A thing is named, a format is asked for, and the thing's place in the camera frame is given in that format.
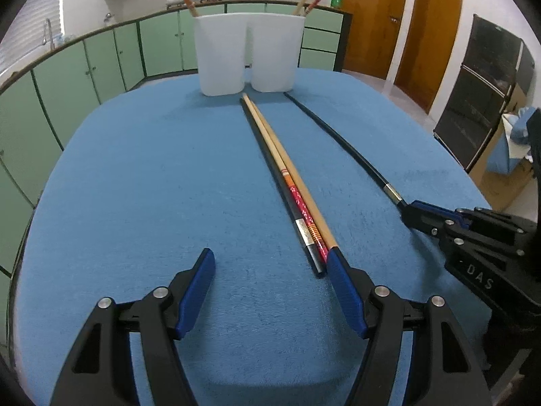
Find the black chopstick silver band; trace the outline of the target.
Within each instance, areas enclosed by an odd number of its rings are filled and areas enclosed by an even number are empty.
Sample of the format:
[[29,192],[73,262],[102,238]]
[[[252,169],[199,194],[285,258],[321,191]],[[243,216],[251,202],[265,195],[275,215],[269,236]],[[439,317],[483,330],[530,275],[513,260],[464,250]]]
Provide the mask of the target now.
[[328,134],[333,141],[335,141],[342,150],[345,150],[355,162],[364,169],[365,172],[371,177],[371,179],[377,184],[377,186],[387,195],[387,197],[393,202],[393,204],[401,211],[406,208],[406,200],[399,194],[396,189],[364,156],[362,156],[358,150],[356,150],[344,137],[342,137],[334,128],[330,127],[321,117],[314,113],[310,108],[302,104],[295,99],[291,94],[284,93],[284,96],[288,98],[293,104],[295,104],[303,113],[305,113],[310,119],[315,122],[319,128],[321,128],[326,134]]

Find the red orange chopstick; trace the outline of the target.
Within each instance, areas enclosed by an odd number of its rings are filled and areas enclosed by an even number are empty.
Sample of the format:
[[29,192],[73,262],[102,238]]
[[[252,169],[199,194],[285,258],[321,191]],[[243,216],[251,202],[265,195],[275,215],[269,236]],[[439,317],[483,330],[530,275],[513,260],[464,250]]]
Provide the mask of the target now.
[[321,257],[321,260],[326,263],[327,255],[328,255],[328,249],[326,246],[325,241],[323,240],[315,222],[313,221],[313,217],[311,216],[308,207],[304,201],[304,198],[302,197],[301,193],[299,192],[295,181],[291,177],[291,173],[283,167],[281,169],[282,177],[284,178],[288,189],[291,193],[291,196],[293,197],[293,200],[295,201],[295,204],[299,211],[301,212],[304,223],[307,227],[308,233],[310,234],[311,238],[313,239],[314,244],[316,244],[316,247],[318,249],[319,255]]

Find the black silver-band chopstick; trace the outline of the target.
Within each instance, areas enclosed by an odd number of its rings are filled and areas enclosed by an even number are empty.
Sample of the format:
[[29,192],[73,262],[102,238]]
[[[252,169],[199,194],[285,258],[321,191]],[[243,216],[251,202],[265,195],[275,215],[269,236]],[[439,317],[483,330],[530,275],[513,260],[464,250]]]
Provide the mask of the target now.
[[308,263],[313,270],[313,274],[317,278],[322,278],[326,274],[326,268],[324,266],[323,260],[320,257],[316,243],[313,240],[312,236],[309,234],[302,213],[298,209],[298,206],[295,203],[295,200],[293,199],[293,196],[291,195],[291,192],[282,176],[282,172],[279,170],[279,167],[274,158],[272,157],[272,153],[270,152],[269,147],[265,142],[265,139],[261,134],[261,131],[259,130],[259,127],[256,124],[253,115],[250,113],[250,109],[247,103],[244,99],[240,99],[239,102],[242,106],[247,121],[250,123],[251,130],[256,137],[256,140],[258,141],[259,149],[263,154],[270,173],[272,174],[272,178],[275,181],[278,191],[282,196],[282,201],[291,218],[292,225],[295,227],[295,232],[298,235],[298,238],[304,248],[304,252],[308,259]]

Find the plain bamboo chopstick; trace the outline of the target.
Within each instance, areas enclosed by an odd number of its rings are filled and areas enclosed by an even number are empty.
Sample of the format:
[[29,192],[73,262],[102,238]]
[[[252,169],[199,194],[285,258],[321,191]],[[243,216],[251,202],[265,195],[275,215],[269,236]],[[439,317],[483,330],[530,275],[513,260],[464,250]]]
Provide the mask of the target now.
[[273,144],[276,147],[276,150],[280,154],[285,167],[288,169],[288,172],[290,172],[292,180],[295,182],[295,185],[297,189],[299,190],[301,196],[304,199],[305,204],[307,205],[307,209],[309,210],[311,216],[313,217],[313,221],[315,225],[317,226],[323,240],[326,242],[326,246],[329,248],[338,247],[338,244],[336,242],[336,238],[334,238],[331,230],[329,229],[326,220],[320,213],[315,201],[313,200],[312,195],[310,194],[310,191],[305,186],[304,181],[302,177],[300,176],[299,172],[295,168],[295,165],[292,163],[289,155],[287,154],[287,151],[282,146],[282,143],[274,133],[271,125],[268,123],[268,121],[265,119],[262,112],[259,111],[257,106],[253,101],[250,100],[247,93],[242,93],[243,99],[248,103],[248,105],[255,110],[257,115],[259,116],[260,121],[262,122],[262,125],[264,125],[264,128],[266,129],[267,133],[269,134],[270,139],[272,140]]

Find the cardboard box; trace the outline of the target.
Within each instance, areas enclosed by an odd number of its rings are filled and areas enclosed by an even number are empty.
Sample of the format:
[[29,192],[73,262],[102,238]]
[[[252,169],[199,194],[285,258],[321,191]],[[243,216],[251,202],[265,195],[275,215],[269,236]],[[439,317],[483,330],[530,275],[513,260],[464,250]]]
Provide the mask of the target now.
[[469,172],[479,191],[496,211],[505,210],[533,179],[532,164],[521,159],[514,164],[508,159],[504,120],[488,141],[486,148]]

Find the blue cloth bundle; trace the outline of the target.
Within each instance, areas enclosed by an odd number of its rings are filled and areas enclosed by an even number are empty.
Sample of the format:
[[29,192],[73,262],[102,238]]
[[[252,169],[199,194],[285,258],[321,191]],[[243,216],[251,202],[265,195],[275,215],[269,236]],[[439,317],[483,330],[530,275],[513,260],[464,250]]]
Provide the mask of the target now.
[[520,108],[517,115],[506,113],[501,116],[503,132],[488,157],[488,172],[510,175],[521,160],[533,160],[527,122],[535,112],[535,107],[527,106]]

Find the wooden door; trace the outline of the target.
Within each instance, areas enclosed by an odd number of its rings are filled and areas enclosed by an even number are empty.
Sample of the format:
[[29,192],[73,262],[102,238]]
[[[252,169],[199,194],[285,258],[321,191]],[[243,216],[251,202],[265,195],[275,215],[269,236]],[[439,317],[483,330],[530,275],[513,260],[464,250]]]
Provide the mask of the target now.
[[405,0],[343,0],[352,15],[344,68],[384,79],[390,70]]
[[394,84],[425,113],[436,99],[460,24],[462,0],[415,0]]

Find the black glass cabinet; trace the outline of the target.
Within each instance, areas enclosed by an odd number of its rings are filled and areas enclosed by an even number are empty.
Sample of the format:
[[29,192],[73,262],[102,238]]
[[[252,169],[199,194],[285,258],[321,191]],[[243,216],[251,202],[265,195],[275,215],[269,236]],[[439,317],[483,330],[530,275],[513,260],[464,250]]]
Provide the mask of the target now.
[[496,132],[515,88],[527,94],[535,61],[524,40],[478,15],[434,137],[470,172]]

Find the blue table cloth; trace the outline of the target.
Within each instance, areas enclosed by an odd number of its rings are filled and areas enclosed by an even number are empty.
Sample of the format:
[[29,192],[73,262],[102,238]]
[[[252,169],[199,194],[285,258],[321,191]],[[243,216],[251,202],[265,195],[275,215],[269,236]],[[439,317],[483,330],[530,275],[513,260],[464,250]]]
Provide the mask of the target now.
[[[320,115],[409,201],[484,206],[472,180],[409,115],[342,73],[299,70],[290,97],[252,93],[353,267],[399,296],[441,295],[479,359],[490,310],[444,269],[371,178],[306,114]],[[94,110],[40,197],[18,277],[14,353],[38,405],[99,299],[134,301],[193,266],[216,273],[179,355],[202,405],[341,405],[366,344],[313,275],[237,96],[196,76]]]

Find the white twin utensil holder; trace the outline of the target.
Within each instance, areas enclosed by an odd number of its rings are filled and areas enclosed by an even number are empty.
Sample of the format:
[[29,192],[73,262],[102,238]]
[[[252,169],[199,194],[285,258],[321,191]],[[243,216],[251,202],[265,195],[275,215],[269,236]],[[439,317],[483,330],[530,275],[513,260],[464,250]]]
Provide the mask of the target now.
[[241,93],[246,84],[261,93],[290,91],[304,33],[304,18],[273,13],[227,13],[194,20],[201,92]]

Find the chrome sink faucet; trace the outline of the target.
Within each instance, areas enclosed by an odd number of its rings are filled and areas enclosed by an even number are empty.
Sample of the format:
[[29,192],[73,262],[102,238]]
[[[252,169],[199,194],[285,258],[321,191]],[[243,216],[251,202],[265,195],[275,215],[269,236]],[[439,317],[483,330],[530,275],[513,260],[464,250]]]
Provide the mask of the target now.
[[43,25],[43,38],[42,45],[49,46],[50,50],[55,49],[55,44],[53,40],[52,24],[49,18],[46,18]]

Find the white window blind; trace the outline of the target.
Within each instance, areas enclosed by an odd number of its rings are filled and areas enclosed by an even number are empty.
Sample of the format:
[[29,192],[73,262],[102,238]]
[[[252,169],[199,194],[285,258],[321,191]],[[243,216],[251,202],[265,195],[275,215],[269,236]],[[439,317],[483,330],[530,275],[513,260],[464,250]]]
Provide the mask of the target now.
[[53,40],[62,34],[61,0],[27,0],[1,41],[1,72],[42,45],[46,18],[52,24]]

